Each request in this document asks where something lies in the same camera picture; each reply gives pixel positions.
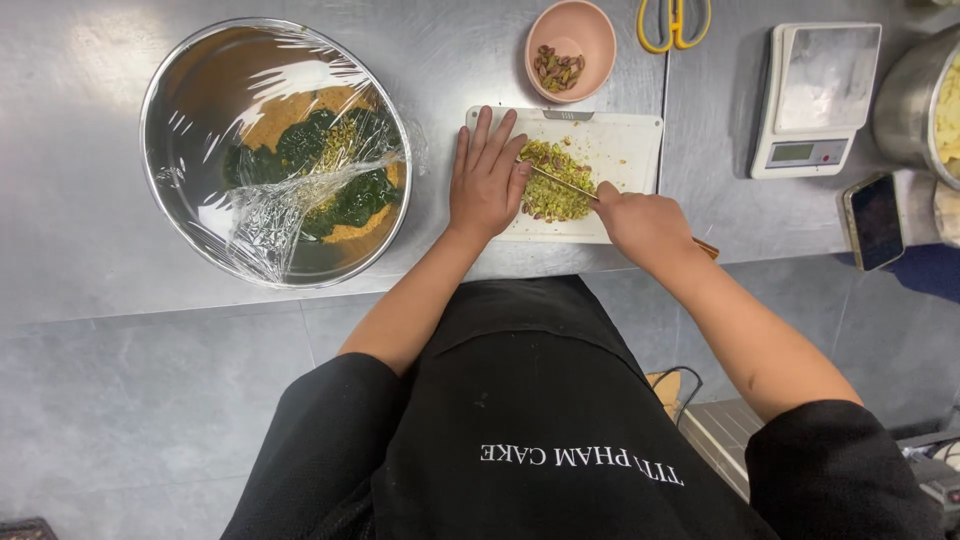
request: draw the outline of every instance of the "metal container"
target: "metal container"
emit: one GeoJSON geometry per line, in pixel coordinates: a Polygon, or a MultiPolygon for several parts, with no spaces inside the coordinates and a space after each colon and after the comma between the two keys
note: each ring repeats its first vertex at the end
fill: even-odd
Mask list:
{"type": "Polygon", "coordinates": [[[359,274],[387,250],[410,203],[411,145],[390,96],[343,46],[288,21],[232,19],[178,45],[147,89],[140,148],[157,205],[190,246],[230,274],[273,288],[318,288],[359,274]],[[357,81],[396,122],[402,143],[391,210],[364,236],[329,244],[298,242],[289,269],[278,279],[248,271],[230,251],[234,216],[225,202],[224,158],[231,142],[239,141],[241,118],[250,120],[251,110],[264,99],[265,85],[288,95],[357,81]]]}
{"type": "Polygon", "coordinates": [[[932,171],[954,189],[934,140],[934,112],[940,85],[960,49],[960,24],[926,38],[887,74],[874,103],[874,137],[891,160],[932,171]]]}

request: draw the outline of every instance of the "knife handle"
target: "knife handle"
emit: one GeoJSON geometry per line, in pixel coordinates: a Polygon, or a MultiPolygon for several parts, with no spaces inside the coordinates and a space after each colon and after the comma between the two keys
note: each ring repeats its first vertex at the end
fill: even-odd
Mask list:
{"type": "Polygon", "coordinates": [[[705,241],[701,240],[700,238],[694,238],[693,241],[696,242],[696,244],[700,246],[700,249],[704,250],[704,253],[709,255],[710,258],[712,258],[713,260],[716,260],[718,257],[720,257],[720,250],[707,244],[705,241]]]}

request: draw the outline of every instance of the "person's left hand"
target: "person's left hand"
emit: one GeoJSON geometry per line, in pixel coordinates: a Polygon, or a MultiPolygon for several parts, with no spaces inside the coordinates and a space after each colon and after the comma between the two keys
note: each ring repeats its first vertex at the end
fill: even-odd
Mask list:
{"type": "Polygon", "coordinates": [[[518,135],[507,142],[516,123],[516,111],[507,111],[488,140],[492,117],[490,107],[480,110],[472,144],[469,129],[460,128],[450,179],[447,229],[478,242],[481,247],[503,233],[516,217],[531,166],[529,162],[515,163],[527,135],[518,135]]]}

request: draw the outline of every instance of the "pink bowl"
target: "pink bowl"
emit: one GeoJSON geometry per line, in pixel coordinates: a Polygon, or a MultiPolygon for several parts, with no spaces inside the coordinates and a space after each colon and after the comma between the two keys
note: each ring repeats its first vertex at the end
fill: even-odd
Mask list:
{"type": "Polygon", "coordinates": [[[530,29],[524,63],[530,82],[541,96],[557,103],[573,103],[600,89],[613,71],[615,58],[616,35],[607,15],[587,0],[562,0],[541,13],[530,29]],[[534,58],[541,45],[553,47],[560,56],[584,55],[587,66],[574,88],[552,94],[540,85],[534,58]]]}

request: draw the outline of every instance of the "cable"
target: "cable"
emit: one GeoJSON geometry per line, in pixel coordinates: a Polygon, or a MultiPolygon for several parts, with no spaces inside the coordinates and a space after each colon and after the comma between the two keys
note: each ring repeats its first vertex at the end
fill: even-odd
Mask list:
{"type": "Polygon", "coordinates": [[[677,427],[680,426],[680,419],[684,417],[684,411],[686,411],[686,406],[687,406],[687,405],[690,405],[690,402],[693,401],[694,396],[696,396],[696,395],[697,395],[697,392],[699,392],[700,389],[704,386],[704,380],[703,380],[703,379],[700,379],[700,375],[699,375],[697,372],[693,371],[692,369],[690,369],[690,368],[688,368],[688,367],[686,367],[686,366],[675,366],[675,367],[672,367],[672,368],[664,371],[663,374],[660,375],[660,377],[657,378],[657,380],[654,380],[654,383],[650,385],[650,388],[651,388],[651,389],[656,389],[656,388],[657,388],[657,385],[660,384],[660,381],[663,380],[666,376],[670,375],[671,373],[678,372],[678,371],[680,371],[680,370],[686,370],[686,371],[692,373],[692,374],[693,374],[693,377],[696,377],[696,378],[697,378],[697,387],[693,389],[693,392],[690,394],[690,397],[689,397],[689,398],[686,398],[686,401],[684,402],[683,405],[681,405],[680,410],[677,411],[677,421],[676,421],[676,426],[677,426],[677,427]]]}

